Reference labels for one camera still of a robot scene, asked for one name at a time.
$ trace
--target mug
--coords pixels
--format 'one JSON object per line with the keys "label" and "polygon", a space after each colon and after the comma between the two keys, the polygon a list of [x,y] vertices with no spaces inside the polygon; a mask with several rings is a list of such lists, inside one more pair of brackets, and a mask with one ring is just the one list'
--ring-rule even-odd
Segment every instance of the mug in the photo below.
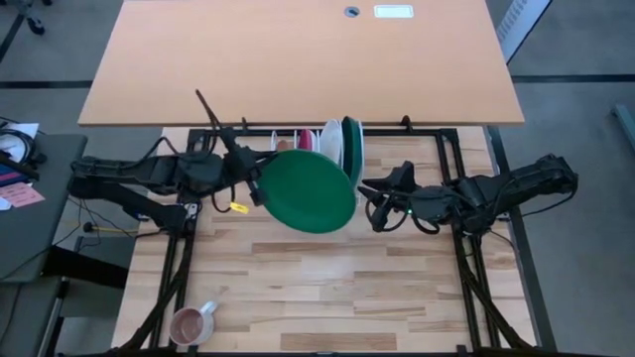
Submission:
{"label": "mug", "polygon": [[218,304],[209,301],[200,309],[184,307],[170,322],[170,338],[180,346],[199,345],[211,337],[214,330],[212,314]]}

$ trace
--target wooden board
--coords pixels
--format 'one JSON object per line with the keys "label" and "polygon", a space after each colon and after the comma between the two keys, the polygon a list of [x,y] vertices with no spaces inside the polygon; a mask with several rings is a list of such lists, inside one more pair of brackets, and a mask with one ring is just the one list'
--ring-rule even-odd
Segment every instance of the wooden board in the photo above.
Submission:
{"label": "wooden board", "polygon": [[79,124],[207,125],[196,88],[225,123],[522,123],[485,2],[403,3],[126,1]]}
{"label": "wooden board", "polygon": [[[182,128],[164,131],[181,148],[187,133]],[[491,175],[482,129],[462,128],[459,136],[467,174]],[[269,138],[239,141],[256,150],[269,147]],[[365,150],[367,178],[384,177],[411,160],[419,184],[441,180],[432,138],[366,137]],[[220,206],[226,206],[228,195],[217,197]],[[237,188],[236,201],[252,206],[244,185]],[[187,305],[212,299],[219,308],[214,335],[199,350],[421,352],[469,345],[449,231],[427,236],[406,222],[395,232],[377,234],[363,207],[358,208],[343,229],[314,235],[284,226],[261,207],[251,207],[247,215],[217,213],[207,199],[198,221]],[[141,232],[155,229],[149,223],[141,226]],[[502,225],[495,231],[509,234]],[[137,242],[113,346],[133,334],[154,304],[166,247],[165,236]],[[495,303],[533,343],[509,243],[489,234],[483,250]],[[172,308],[167,312],[169,321]],[[478,313],[486,339],[480,306]],[[164,328],[163,345],[166,333]]]}

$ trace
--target white label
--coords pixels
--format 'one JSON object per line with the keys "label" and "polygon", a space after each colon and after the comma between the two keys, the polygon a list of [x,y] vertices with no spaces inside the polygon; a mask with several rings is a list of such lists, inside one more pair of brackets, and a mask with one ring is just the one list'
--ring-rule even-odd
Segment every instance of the white label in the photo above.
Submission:
{"label": "white label", "polygon": [[385,19],[410,19],[415,16],[412,5],[376,5],[375,17]]}

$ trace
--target green plate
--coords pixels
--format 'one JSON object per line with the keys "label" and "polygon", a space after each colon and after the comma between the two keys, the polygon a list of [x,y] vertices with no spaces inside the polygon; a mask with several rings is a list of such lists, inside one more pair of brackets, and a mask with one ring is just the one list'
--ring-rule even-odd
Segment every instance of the green plate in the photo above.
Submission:
{"label": "green plate", "polygon": [[263,169],[258,186],[267,194],[265,208],[269,213],[303,232],[332,232],[343,227],[355,212],[349,178],[319,153],[278,153]]}
{"label": "green plate", "polygon": [[344,137],[344,172],[350,179],[353,188],[359,182],[362,170],[362,138],[359,123],[356,120],[345,117],[341,122],[341,131]]}

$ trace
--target orange desk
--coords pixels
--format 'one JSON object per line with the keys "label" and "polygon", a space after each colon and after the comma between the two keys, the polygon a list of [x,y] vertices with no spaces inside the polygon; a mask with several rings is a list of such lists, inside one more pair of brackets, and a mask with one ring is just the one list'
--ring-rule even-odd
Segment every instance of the orange desk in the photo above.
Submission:
{"label": "orange desk", "polygon": [[412,17],[375,14],[403,3],[126,1],[79,124],[207,125],[195,88],[223,123],[522,123],[485,2],[417,0]]}

